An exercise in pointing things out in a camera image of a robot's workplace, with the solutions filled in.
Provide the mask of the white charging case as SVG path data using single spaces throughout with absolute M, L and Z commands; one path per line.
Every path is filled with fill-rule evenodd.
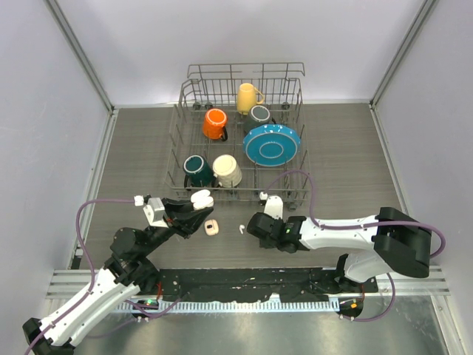
M 200 210 L 213 207 L 214 199 L 208 189 L 201 189 L 191 195 L 191 203 L 194 210 Z

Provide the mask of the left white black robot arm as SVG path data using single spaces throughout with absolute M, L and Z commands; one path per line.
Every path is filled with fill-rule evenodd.
M 73 354 L 117 305 L 134 295 L 156 291 L 160 271 L 148 255 L 176 234 L 190 237 L 214 210 L 207 189 L 188 200 L 136 195 L 125 202 L 143 209 L 147 227 L 118 229 L 110 246 L 111 257 L 99 270 L 90 270 L 90 282 L 57 311 L 23 324 L 26 354 Z

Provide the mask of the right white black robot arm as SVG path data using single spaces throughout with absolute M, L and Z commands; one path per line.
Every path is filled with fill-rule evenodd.
M 395 272 L 423 279 L 429 276 L 432 233 L 417 220 L 391 207 L 352 220 L 287 220 L 255 213 L 247 225 L 259 246 L 287 253 L 324 248 L 352 249 L 339 257 L 333 281 L 337 289 L 352 291 L 380 274 Z

